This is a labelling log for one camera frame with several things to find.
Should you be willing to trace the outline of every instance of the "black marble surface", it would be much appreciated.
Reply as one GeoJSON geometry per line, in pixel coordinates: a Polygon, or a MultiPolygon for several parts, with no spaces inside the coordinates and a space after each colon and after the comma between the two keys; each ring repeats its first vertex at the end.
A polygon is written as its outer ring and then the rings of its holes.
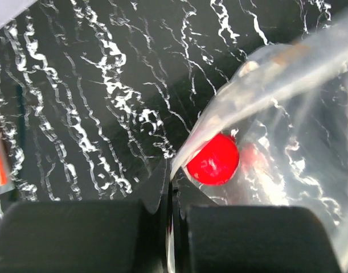
{"type": "Polygon", "coordinates": [[[347,4],[37,2],[0,30],[0,122],[19,198],[125,197],[247,54],[327,27],[347,4]]]}

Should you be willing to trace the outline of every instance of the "colorful object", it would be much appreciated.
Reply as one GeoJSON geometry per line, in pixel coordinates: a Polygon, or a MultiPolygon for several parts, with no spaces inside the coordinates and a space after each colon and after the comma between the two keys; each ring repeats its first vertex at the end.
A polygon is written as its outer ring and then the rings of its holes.
{"type": "Polygon", "coordinates": [[[202,184],[223,185],[237,170],[239,151],[235,139],[216,135],[186,166],[189,174],[202,184]]]}

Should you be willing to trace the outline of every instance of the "red sphere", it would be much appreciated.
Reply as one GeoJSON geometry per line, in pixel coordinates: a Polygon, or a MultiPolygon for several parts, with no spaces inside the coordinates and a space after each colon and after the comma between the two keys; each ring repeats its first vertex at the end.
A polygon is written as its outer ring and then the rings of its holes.
{"type": "Polygon", "coordinates": [[[233,137],[216,135],[186,166],[202,184],[223,185],[234,175],[240,156],[233,137]]]}

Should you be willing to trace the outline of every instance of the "marble countertop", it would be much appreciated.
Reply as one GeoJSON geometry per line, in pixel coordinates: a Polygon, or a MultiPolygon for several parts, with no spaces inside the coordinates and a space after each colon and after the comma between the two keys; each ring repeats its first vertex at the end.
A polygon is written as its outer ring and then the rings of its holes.
{"type": "Polygon", "coordinates": [[[175,154],[247,54],[329,26],[347,4],[37,2],[0,30],[1,132],[19,197],[125,197],[175,154]]]}

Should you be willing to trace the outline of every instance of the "red ball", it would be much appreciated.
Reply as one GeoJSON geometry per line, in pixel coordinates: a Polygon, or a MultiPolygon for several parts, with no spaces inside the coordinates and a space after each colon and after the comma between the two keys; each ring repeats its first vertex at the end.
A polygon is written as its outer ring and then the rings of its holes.
{"type": "Polygon", "coordinates": [[[202,184],[219,186],[235,174],[240,160],[233,137],[216,135],[193,158],[187,167],[189,174],[202,184]]]}

